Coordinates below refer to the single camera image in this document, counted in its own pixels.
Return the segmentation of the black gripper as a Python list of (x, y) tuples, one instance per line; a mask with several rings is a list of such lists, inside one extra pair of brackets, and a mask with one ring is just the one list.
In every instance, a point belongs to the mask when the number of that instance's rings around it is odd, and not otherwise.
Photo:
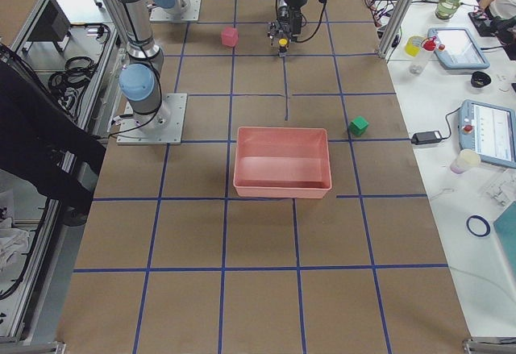
[(270, 40), (292, 39), (291, 26), (288, 20), (276, 19), (268, 24), (268, 37)]
[(299, 35), (302, 31), (303, 14), (299, 6), (289, 6), (289, 21), (291, 22), (291, 34)]

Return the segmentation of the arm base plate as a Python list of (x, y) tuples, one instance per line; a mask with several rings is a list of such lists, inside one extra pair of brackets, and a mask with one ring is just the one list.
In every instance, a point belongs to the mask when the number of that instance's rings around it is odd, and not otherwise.
[(152, 23), (196, 23), (199, 20), (202, 0), (175, 0), (175, 6), (164, 8), (154, 2), (150, 8)]
[(158, 145), (181, 143), (185, 121), (187, 94), (166, 94), (162, 105), (153, 117), (134, 114), (129, 102), (125, 114), (130, 118), (121, 122), (120, 133), (116, 135), (118, 145)]

